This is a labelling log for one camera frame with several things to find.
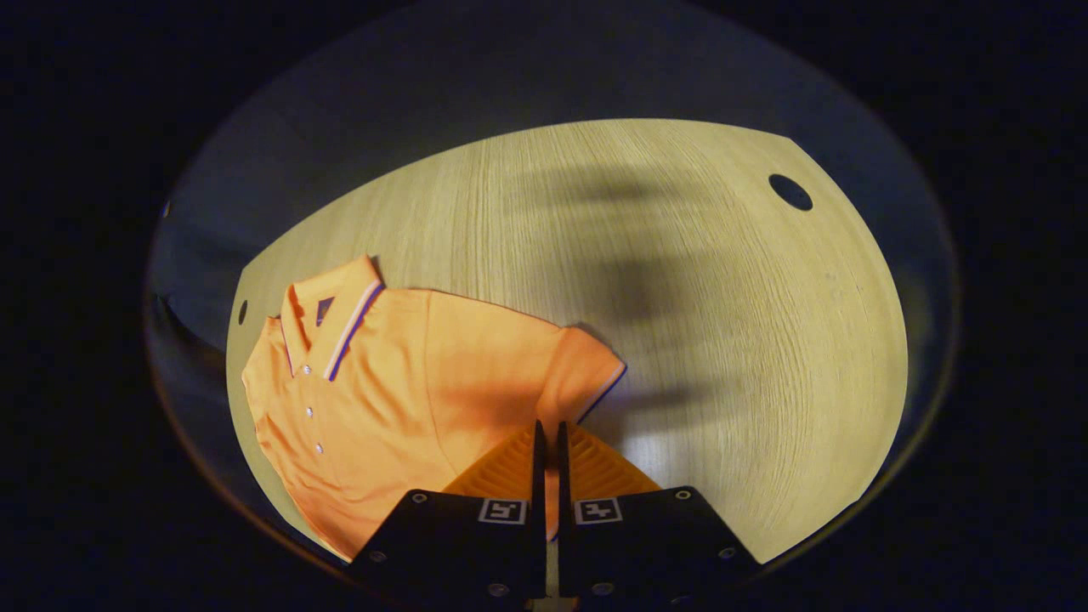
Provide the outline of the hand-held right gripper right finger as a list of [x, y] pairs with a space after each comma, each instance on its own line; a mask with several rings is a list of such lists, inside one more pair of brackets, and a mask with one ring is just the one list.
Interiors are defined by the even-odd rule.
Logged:
[[574, 609], [722, 609], [759, 563], [692, 485], [665, 488], [574, 423], [558, 431], [557, 587]]

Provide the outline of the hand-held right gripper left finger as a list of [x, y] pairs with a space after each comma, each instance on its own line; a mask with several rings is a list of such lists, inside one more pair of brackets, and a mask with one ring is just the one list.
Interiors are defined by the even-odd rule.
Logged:
[[547, 438], [540, 423], [441, 491], [412, 489], [348, 567], [403, 609], [528, 609], [547, 593]]

